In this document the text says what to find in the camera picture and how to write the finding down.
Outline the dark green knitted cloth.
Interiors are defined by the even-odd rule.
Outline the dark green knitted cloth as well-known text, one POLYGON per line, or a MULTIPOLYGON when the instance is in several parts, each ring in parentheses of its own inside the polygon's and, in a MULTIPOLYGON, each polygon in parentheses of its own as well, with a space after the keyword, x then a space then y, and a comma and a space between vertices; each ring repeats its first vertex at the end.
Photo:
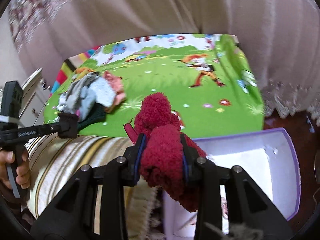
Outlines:
POLYGON ((80 132, 84 128, 98 123, 104 122, 106 119, 105 107, 99 103, 95 103, 91 108, 88 116, 84 119, 84 121, 78 122, 77 131, 80 132))

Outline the red fluffy sock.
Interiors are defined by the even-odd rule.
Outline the red fluffy sock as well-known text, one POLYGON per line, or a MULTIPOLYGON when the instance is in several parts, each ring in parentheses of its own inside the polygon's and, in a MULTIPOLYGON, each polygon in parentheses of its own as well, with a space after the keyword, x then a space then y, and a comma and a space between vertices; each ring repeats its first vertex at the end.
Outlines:
POLYGON ((188 192, 183 181, 183 145, 180 121, 168 98, 154 93, 144 98, 134 129, 146 135, 140 174, 150 187, 162 187, 189 212, 199 207, 199 187, 188 192))

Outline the brown knitted cloth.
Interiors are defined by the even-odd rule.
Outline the brown knitted cloth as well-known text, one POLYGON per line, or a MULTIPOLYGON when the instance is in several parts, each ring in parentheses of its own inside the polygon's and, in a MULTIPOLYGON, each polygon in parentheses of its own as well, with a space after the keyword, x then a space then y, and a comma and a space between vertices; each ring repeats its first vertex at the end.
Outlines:
POLYGON ((60 112, 59 123, 61 129, 58 131, 57 135, 61 139, 75 139, 78 135, 78 116, 71 113, 60 112))

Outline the white ornate cabinet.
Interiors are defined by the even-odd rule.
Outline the white ornate cabinet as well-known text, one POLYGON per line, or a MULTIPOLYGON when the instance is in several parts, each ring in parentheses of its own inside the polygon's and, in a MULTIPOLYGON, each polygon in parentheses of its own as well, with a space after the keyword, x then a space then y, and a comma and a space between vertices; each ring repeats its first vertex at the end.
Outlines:
POLYGON ((23 100, 20 111, 20 122, 29 127, 44 122, 44 107, 50 96, 50 86, 42 76, 42 68, 37 69, 22 85, 23 100))

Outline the colourful cartoon play mat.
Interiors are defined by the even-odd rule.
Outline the colourful cartoon play mat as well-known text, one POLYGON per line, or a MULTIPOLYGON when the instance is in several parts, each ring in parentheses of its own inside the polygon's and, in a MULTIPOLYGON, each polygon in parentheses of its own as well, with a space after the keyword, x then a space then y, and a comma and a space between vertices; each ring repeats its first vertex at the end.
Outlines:
POLYGON ((125 100, 83 135, 125 136, 144 98, 163 93, 191 138, 260 131, 264 103, 238 38, 222 34, 167 34, 137 37, 87 52, 83 63, 61 74, 44 110, 58 120, 59 101, 78 77, 98 72, 121 78, 125 100))

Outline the pink embroidered towel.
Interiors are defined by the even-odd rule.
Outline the pink embroidered towel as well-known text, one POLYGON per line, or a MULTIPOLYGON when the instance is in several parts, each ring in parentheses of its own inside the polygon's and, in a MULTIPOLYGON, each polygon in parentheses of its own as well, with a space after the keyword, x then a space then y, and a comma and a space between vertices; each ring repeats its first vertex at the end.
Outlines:
POLYGON ((115 76, 109 71, 105 71, 103 73, 103 78, 111 85, 111 88, 116 94, 112 106, 105 107, 105 112, 111 113, 114 108, 118 107, 122 102, 126 100, 124 85, 121 77, 115 76))

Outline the grey plush elephant toy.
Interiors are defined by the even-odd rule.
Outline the grey plush elephant toy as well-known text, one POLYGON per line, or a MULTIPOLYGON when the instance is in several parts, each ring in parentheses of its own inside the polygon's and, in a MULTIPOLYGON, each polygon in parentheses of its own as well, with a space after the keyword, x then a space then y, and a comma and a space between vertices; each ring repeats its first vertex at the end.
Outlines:
POLYGON ((60 95, 57 110, 75 114, 79 121, 84 121, 96 102, 96 92, 89 86, 98 76, 97 72, 89 73, 71 83, 67 91, 60 95))

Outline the purple storage box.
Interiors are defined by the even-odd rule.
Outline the purple storage box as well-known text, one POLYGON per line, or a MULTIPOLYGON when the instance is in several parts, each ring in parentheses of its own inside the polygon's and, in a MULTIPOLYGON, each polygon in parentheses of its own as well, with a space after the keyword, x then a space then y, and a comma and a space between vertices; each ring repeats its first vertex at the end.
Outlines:
MULTIPOLYGON (((298 212, 300 171, 297 155, 283 128, 199 138, 196 144, 215 165, 241 166, 268 196, 287 223, 298 212)), ((169 195, 163 198, 167 239, 195 239, 197 212, 189 212, 169 195)))

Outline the beige pink curtain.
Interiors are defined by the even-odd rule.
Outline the beige pink curtain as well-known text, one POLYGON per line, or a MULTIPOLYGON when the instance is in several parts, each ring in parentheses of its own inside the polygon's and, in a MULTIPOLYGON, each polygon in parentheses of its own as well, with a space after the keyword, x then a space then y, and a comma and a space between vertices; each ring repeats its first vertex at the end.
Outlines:
POLYGON ((265 115, 319 120, 319 0, 10 0, 1 13, 17 76, 43 68, 53 83, 64 59, 138 36, 233 34, 265 115))

